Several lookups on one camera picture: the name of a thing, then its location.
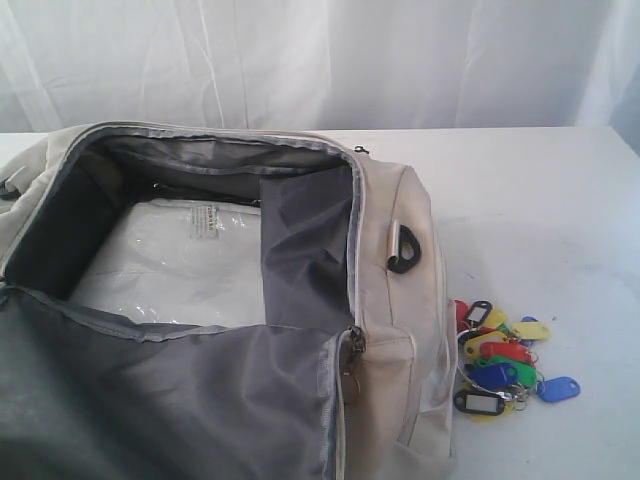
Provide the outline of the cream fabric duffel bag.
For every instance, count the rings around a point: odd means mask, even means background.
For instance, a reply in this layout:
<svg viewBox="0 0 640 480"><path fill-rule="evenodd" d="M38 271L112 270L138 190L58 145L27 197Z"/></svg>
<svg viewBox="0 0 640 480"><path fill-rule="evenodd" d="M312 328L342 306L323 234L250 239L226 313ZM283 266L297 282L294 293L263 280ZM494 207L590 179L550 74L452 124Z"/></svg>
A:
<svg viewBox="0 0 640 480"><path fill-rule="evenodd" d="M139 122L1 163L5 479L444 479L456 364L407 165Z"/></svg>

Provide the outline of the colourful key tag bunch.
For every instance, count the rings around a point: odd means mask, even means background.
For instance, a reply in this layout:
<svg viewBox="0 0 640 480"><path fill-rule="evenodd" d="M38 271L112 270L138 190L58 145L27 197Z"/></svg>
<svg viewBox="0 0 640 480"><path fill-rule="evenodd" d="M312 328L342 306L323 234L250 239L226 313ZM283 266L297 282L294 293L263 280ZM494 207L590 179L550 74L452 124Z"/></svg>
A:
<svg viewBox="0 0 640 480"><path fill-rule="evenodd" d="M487 300L453 302L460 387L453 406L475 422L524 410L534 398L555 404L578 397L569 376L546 377L534 345L551 338L549 326L533 316L511 322Z"/></svg>

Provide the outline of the clear plastic wrapped package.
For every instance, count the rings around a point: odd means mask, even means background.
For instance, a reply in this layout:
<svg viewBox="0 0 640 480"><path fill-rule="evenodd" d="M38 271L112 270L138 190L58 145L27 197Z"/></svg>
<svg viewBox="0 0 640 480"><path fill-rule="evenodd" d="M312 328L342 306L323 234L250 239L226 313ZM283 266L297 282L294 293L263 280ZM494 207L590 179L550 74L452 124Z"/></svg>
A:
<svg viewBox="0 0 640 480"><path fill-rule="evenodd" d="M260 241L256 207L140 202L113 229L71 299L135 323L260 325Z"/></svg>

